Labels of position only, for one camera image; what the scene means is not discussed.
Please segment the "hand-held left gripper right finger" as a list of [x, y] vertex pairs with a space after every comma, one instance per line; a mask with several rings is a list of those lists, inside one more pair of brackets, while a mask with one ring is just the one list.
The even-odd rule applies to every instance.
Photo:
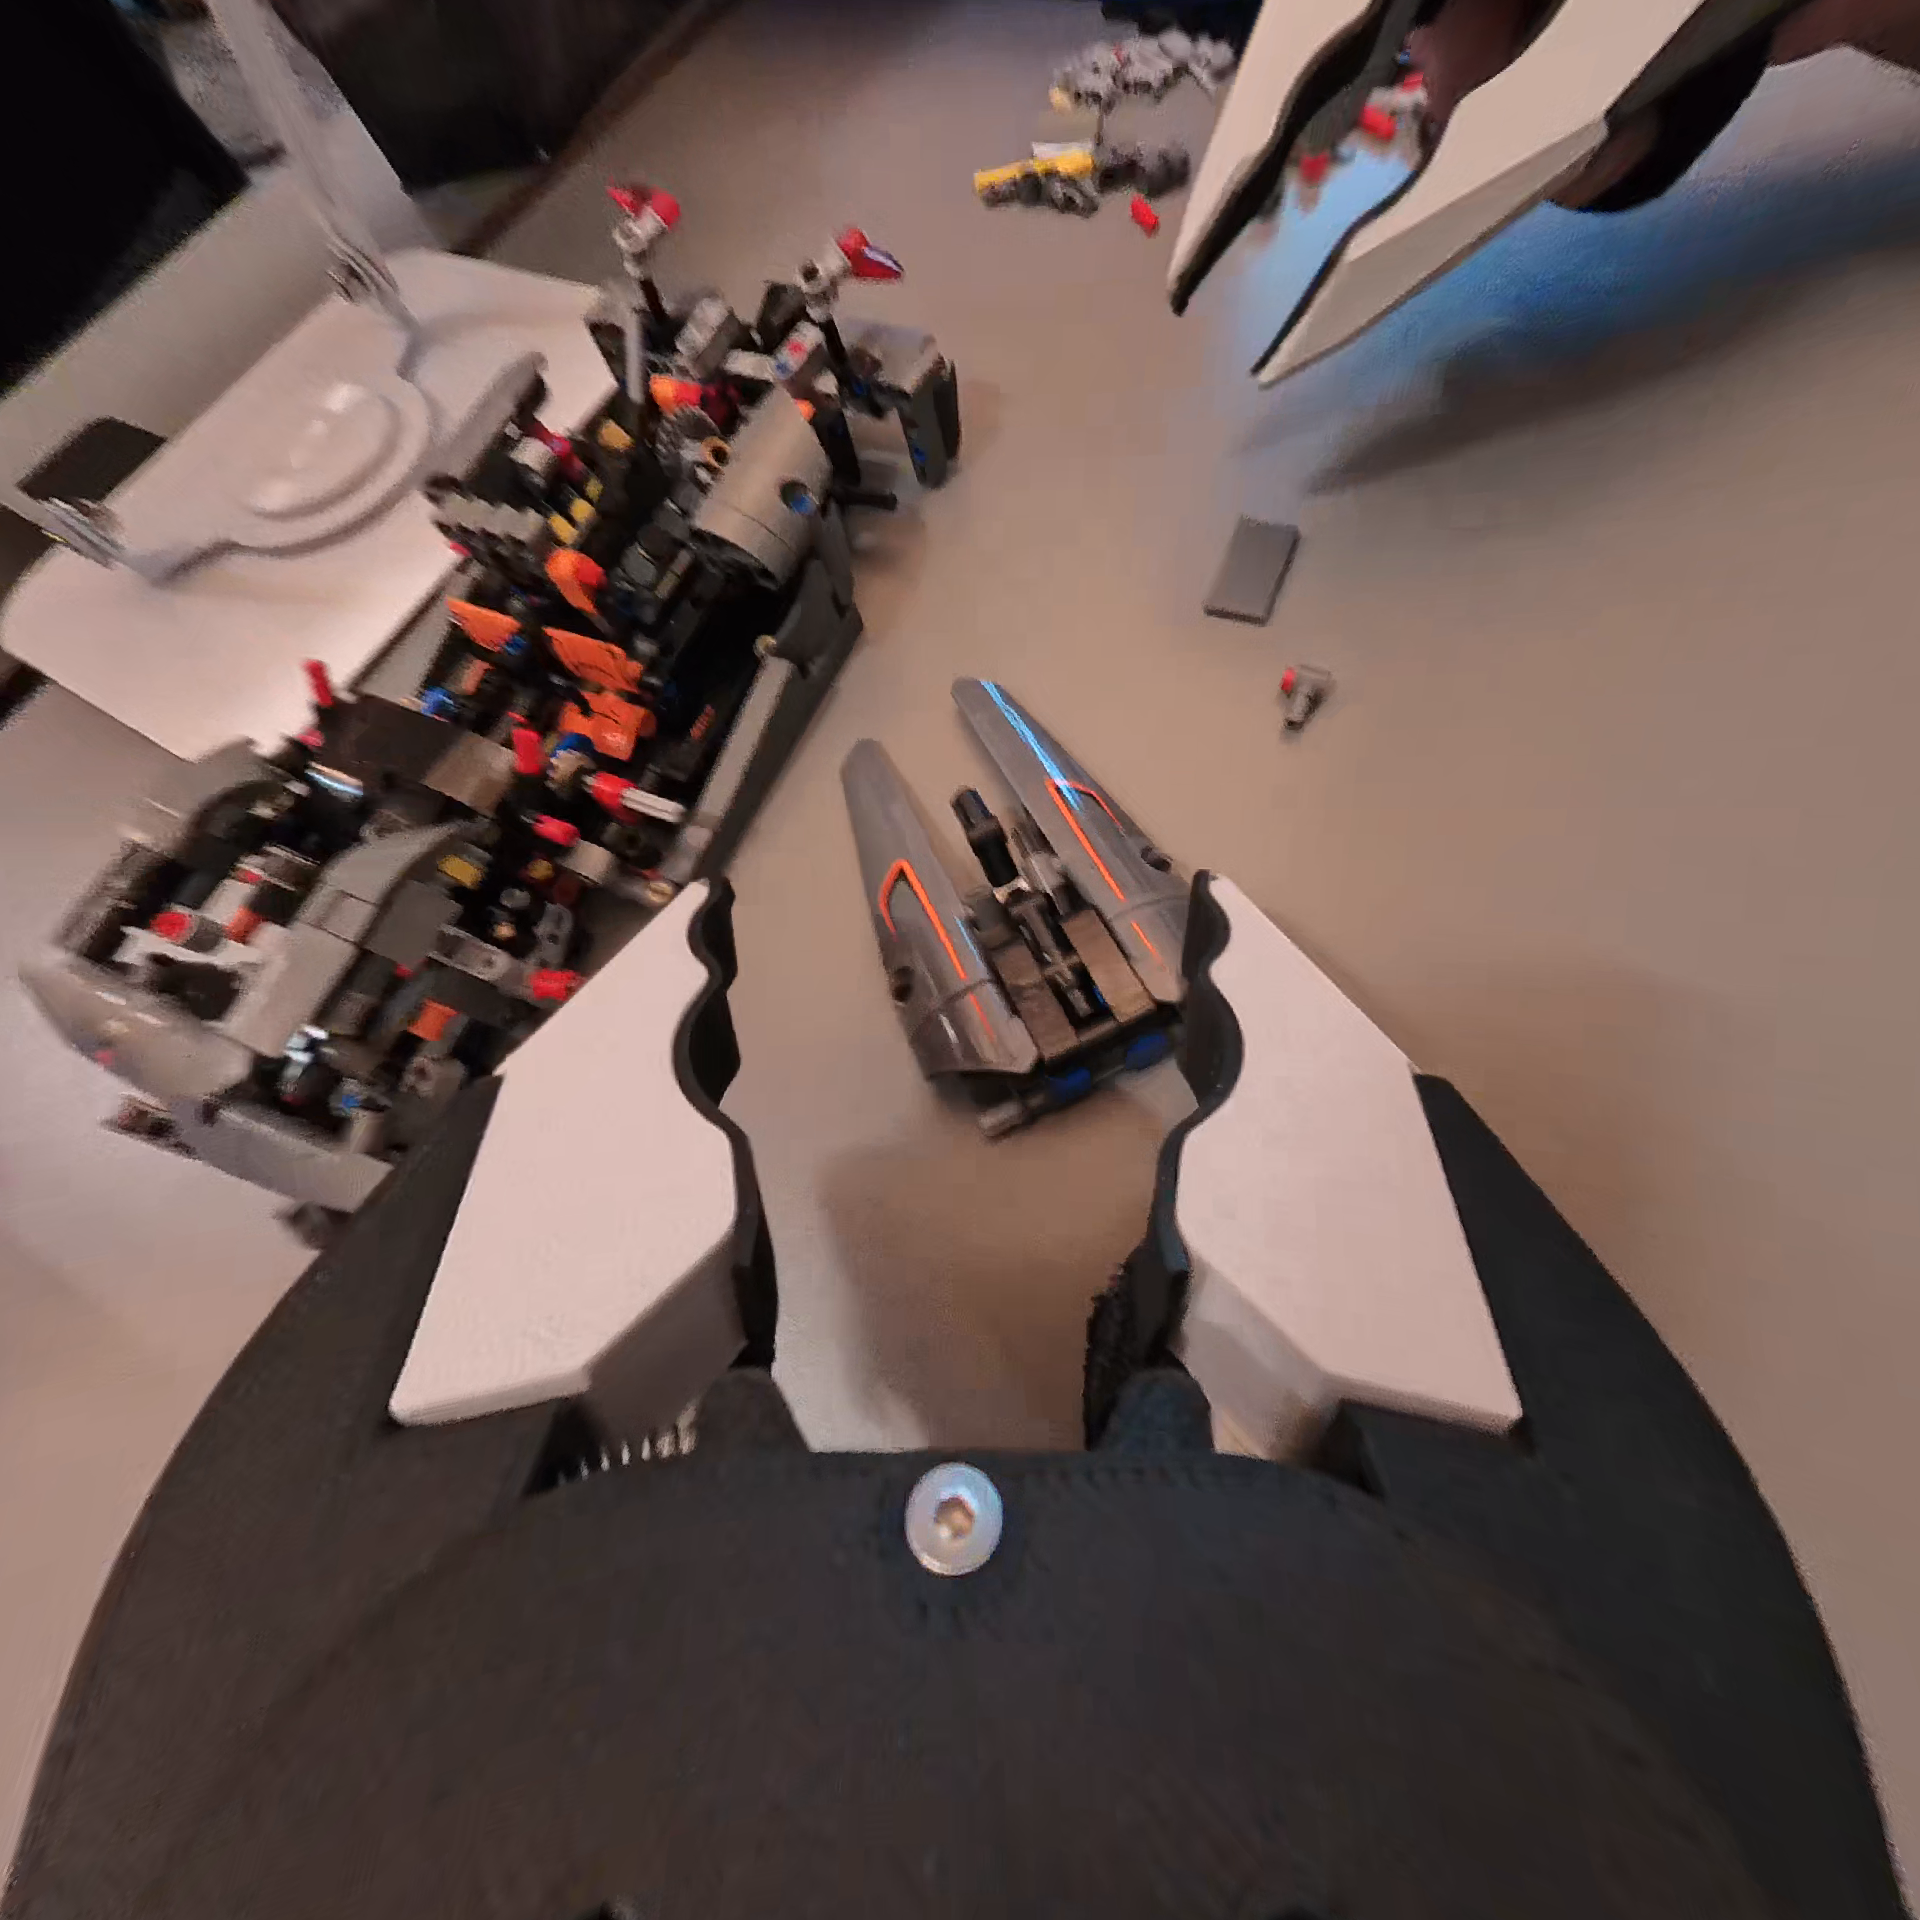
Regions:
[[1308, 1461], [1344, 1405], [1522, 1414], [1407, 1051], [1248, 893], [1201, 874], [1154, 1226], [1169, 1343], [1229, 1451]]

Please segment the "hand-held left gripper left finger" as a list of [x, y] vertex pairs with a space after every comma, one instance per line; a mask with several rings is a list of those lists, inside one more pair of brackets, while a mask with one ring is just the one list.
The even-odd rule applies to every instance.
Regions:
[[777, 1330], [738, 1067], [733, 893], [698, 881], [509, 1057], [388, 1413], [673, 1427]]

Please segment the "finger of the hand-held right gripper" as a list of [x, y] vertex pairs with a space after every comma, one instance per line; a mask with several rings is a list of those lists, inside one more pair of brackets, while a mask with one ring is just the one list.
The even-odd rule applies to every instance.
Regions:
[[1610, 115], [1688, 29], [1693, 3], [1568, 3], [1467, 91], [1424, 167], [1329, 257], [1255, 365], [1265, 389], [1331, 357], [1449, 274], [1600, 151]]
[[1281, 191], [1297, 151], [1329, 151], [1402, 67], [1424, 3], [1265, 3], [1196, 164], [1169, 262], [1181, 316]]

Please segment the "pile of lego pieces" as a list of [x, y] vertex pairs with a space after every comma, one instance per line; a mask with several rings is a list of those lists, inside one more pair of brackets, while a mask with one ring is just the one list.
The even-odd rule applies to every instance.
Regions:
[[[1154, 233], [1161, 227], [1159, 203], [1191, 183], [1194, 156], [1181, 141], [1151, 146], [1116, 137], [1116, 110], [1159, 105], [1185, 84], [1216, 102], [1237, 71], [1234, 39], [1191, 33], [1180, 19], [1159, 27], [1146, 19], [1140, 33], [1097, 39], [1064, 62], [1047, 87], [1047, 105], [1068, 130], [1039, 139], [1021, 159], [977, 171], [977, 202], [1091, 218], [1105, 202], [1125, 197], [1136, 227]], [[1281, 186], [1259, 205], [1259, 219], [1275, 219], [1287, 207], [1312, 213], [1335, 171], [1357, 157], [1410, 151], [1426, 101], [1424, 71], [1409, 53], [1397, 53], [1362, 105], [1331, 108], [1312, 141], [1293, 148]]]

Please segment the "grey winged lego subassembly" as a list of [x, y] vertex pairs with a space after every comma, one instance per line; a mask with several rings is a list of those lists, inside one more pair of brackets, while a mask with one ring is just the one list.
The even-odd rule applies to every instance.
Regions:
[[971, 874], [876, 738], [856, 742], [842, 782], [906, 1042], [999, 1140], [1170, 1059], [1191, 885], [1005, 685], [955, 679], [952, 700], [1003, 795], [952, 793]]

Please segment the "dark grey lego tile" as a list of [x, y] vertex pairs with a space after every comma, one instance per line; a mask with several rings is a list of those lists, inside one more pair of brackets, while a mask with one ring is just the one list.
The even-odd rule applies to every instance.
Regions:
[[1304, 530], [1282, 518], [1242, 515], [1203, 598], [1207, 618], [1265, 627], [1281, 601]]

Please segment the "partly built lego car model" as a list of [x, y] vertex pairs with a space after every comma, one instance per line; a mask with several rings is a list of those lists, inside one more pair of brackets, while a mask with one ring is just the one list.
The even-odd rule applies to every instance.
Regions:
[[929, 490], [960, 450], [932, 335], [833, 317], [903, 274], [865, 230], [740, 317], [661, 297], [669, 191], [608, 195], [610, 396], [562, 427], [531, 375], [420, 485], [439, 591], [353, 679], [301, 661], [291, 731], [153, 742], [165, 780], [21, 957], [108, 1130], [276, 1196], [308, 1243], [722, 868], [863, 633], [848, 513], [896, 499], [848, 421], [898, 421]]

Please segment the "dark printed lego box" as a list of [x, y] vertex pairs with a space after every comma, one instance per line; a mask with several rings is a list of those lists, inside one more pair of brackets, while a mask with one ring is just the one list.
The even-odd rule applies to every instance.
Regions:
[[719, 3], [276, 3], [327, 186], [384, 252], [487, 254], [730, 11]]

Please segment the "grey flat board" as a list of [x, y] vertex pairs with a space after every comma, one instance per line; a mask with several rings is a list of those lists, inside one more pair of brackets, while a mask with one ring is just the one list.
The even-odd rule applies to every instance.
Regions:
[[5, 485], [5, 515], [48, 537], [115, 534], [112, 493], [165, 443], [167, 437], [116, 415], [84, 421]]

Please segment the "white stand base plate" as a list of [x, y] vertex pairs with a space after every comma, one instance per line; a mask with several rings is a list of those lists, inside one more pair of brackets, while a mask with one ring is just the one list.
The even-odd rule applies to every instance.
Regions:
[[420, 485], [520, 386], [576, 427], [610, 396], [594, 289], [384, 252], [323, 175], [265, 5], [211, 5], [282, 162], [5, 397], [5, 485], [96, 415], [167, 437], [115, 534], [51, 537], [5, 652], [183, 759], [291, 731], [301, 661], [353, 679], [450, 554]]

